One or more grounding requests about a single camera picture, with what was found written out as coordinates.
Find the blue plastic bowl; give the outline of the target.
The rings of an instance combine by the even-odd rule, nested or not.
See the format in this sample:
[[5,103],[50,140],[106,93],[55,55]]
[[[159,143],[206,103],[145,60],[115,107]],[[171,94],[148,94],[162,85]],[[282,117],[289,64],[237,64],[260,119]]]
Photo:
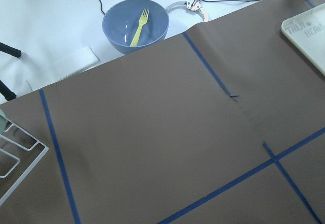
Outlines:
[[[147,23],[141,28],[136,46],[132,46],[144,9],[149,10]],[[103,17],[102,29],[111,45],[129,54],[165,39],[169,27],[166,9],[152,0],[125,0],[111,7]]]

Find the yellow plastic fork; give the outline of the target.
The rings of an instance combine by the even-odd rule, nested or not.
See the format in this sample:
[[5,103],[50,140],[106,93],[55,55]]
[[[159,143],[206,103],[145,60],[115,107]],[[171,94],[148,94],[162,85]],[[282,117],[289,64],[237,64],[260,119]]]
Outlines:
[[149,18],[149,9],[144,8],[141,13],[141,16],[139,18],[139,21],[138,21],[138,23],[139,23],[138,28],[137,28],[136,33],[131,41],[131,44],[130,44],[131,47],[135,47],[138,45],[142,28],[144,25],[147,24],[148,18]]

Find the cream serving tray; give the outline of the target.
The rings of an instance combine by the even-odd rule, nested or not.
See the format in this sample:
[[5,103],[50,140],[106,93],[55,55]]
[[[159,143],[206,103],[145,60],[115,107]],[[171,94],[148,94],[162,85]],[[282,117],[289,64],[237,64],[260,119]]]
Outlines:
[[283,21],[281,31],[324,74],[324,4]]

